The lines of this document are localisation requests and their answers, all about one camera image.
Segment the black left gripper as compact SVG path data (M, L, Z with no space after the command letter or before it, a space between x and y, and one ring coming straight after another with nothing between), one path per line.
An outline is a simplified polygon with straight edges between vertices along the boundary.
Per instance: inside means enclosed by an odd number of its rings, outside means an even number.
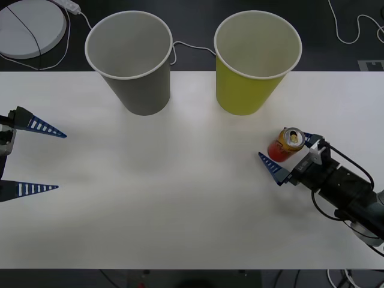
M16 129L34 133L46 134L60 138L67 135L30 111L17 106L8 113L8 117L1 116L1 178L4 173L7 157L13 150ZM36 184L17 181L1 181L0 202L31 196L59 188L57 185Z

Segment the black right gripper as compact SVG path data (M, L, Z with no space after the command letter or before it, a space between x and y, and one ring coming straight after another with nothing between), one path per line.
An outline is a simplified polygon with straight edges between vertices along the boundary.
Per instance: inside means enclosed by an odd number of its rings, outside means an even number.
M321 135L306 132L304 132L304 136L305 146L308 148L312 147L318 140L323 139ZM323 186L341 185L341 175L338 172L340 164L331 157L330 149L324 149L319 154L320 164L314 160L316 155L308 153L292 172L281 167L261 152L258 152L258 156L278 186L286 183L292 185L301 183L310 190L319 190Z

